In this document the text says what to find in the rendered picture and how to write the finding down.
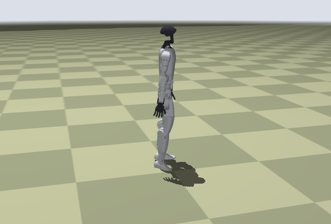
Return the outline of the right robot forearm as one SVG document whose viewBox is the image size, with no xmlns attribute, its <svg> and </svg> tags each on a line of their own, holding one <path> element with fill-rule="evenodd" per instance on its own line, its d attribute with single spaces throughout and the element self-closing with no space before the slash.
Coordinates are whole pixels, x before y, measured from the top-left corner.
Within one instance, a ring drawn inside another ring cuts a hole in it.
<svg viewBox="0 0 331 224">
<path fill-rule="evenodd" d="M 159 86 L 159 100 L 158 102 L 159 103 L 163 103 L 164 101 L 164 97 L 165 97 L 165 91 L 166 91 L 166 77 L 165 76 L 161 76 L 160 79 L 159 79 L 159 83 L 158 83 L 158 86 Z"/>
</svg>

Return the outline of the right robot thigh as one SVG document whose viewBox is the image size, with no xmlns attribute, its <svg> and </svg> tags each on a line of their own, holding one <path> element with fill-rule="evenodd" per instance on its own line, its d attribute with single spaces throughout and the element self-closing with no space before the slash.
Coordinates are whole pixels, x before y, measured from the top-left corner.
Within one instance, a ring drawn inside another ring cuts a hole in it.
<svg viewBox="0 0 331 224">
<path fill-rule="evenodd" d="M 172 98 L 168 97 L 168 94 L 165 94 L 164 104 L 163 104 L 166 114 L 163 112 L 162 122 L 163 127 L 159 130 L 163 130 L 164 136 L 166 138 L 167 134 L 170 133 L 173 123 L 174 123 L 174 104 Z"/>
</svg>

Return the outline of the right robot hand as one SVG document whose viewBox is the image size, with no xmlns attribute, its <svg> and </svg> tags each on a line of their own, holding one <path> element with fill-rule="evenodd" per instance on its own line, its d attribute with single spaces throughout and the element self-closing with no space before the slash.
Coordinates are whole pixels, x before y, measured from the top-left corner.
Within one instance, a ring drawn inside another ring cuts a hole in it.
<svg viewBox="0 0 331 224">
<path fill-rule="evenodd" d="M 159 98 L 158 98 L 158 100 L 159 100 Z M 155 113 L 154 113 L 153 116 L 155 116 L 156 111 L 157 111 L 156 117 L 158 116 L 158 112 L 159 112 L 159 116 L 158 117 L 160 117 L 160 113 L 161 113 L 161 117 L 162 117 L 163 111 L 166 114 L 166 111 L 165 111 L 164 106 L 163 106 L 164 101 L 163 101 L 163 103 L 159 103 L 158 100 L 157 100 L 158 105 L 155 108 Z"/>
</svg>

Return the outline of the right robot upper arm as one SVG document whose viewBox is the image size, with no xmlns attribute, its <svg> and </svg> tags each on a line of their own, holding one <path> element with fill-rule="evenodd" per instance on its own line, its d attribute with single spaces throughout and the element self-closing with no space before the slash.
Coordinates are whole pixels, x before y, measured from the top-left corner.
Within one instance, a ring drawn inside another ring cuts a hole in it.
<svg viewBox="0 0 331 224">
<path fill-rule="evenodd" d="M 169 65 L 169 61 L 171 58 L 171 54 L 169 51 L 164 51 L 161 54 L 161 65 L 160 65 L 160 75 L 159 75 L 159 79 L 161 76 L 165 76 L 166 77 L 166 82 L 168 82 L 169 77 L 168 75 L 166 75 L 166 72 L 168 70 L 168 65 Z"/>
</svg>

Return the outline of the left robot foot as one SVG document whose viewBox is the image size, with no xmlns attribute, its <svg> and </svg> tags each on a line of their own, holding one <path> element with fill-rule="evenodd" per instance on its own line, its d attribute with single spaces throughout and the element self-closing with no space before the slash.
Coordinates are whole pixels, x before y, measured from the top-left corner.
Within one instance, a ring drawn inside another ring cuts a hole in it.
<svg viewBox="0 0 331 224">
<path fill-rule="evenodd" d="M 158 159 L 158 153 L 155 154 L 154 159 Z M 175 159 L 175 156 L 166 153 L 165 154 L 165 160 L 168 160 L 168 159 Z"/>
</svg>

